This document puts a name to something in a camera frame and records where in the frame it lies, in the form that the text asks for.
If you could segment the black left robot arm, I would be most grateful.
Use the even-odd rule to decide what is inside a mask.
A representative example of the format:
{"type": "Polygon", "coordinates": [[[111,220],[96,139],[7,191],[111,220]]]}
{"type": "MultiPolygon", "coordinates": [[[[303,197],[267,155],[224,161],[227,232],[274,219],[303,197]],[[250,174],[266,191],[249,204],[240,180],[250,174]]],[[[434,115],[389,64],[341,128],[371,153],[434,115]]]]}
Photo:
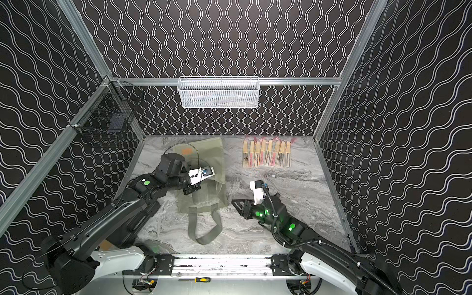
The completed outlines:
{"type": "Polygon", "coordinates": [[[158,199],[169,191],[189,195],[214,174],[210,166],[190,168],[180,154],[163,154],[153,172],[132,179],[119,197],[83,225],[45,238],[40,257],[57,287],[73,295],[102,276],[141,267],[154,256],[133,244],[134,235],[157,212],[158,199]]]}

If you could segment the olive green tote bag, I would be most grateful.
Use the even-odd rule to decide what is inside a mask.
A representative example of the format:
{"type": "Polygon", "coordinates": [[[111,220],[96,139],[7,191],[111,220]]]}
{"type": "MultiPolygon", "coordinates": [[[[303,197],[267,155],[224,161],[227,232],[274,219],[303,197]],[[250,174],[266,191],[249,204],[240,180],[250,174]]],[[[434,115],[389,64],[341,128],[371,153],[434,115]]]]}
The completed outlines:
{"type": "Polygon", "coordinates": [[[226,173],[224,148],[219,137],[191,143],[180,143],[172,151],[183,156],[191,170],[211,166],[215,175],[202,181],[200,190],[189,195],[178,191],[178,213],[187,214],[189,218],[188,236],[200,245],[207,245],[222,232],[222,220],[219,209],[228,206],[226,195],[226,173]],[[198,237],[197,217],[200,213],[208,212],[215,225],[205,235],[198,237]]]}

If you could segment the folding fan with pink paper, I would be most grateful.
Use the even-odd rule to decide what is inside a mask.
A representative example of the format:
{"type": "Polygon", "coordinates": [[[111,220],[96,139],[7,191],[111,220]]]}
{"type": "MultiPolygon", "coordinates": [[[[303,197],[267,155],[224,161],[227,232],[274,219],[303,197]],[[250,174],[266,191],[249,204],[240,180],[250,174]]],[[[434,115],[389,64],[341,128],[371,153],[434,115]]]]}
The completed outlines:
{"type": "Polygon", "coordinates": [[[255,145],[256,145],[256,141],[254,139],[252,139],[250,141],[249,156],[248,156],[248,166],[249,166],[249,168],[254,167],[255,145]]]}

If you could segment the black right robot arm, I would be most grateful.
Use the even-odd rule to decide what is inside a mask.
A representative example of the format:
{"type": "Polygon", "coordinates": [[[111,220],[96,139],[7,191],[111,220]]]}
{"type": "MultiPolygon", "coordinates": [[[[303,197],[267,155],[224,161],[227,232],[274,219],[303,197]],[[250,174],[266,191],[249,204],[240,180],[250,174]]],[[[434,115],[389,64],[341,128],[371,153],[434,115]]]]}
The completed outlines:
{"type": "Polygon", "coordinates": [[[351,253],[323,238],[306,223],[290,215],[275,194],[261,204],[235,199],[231,204],[246,220],[255,219],[290,253],[277,255],[274,273],[311,275],[337,285],[353,295],[401,295],[403,289],[385,263],[351,253]]]}

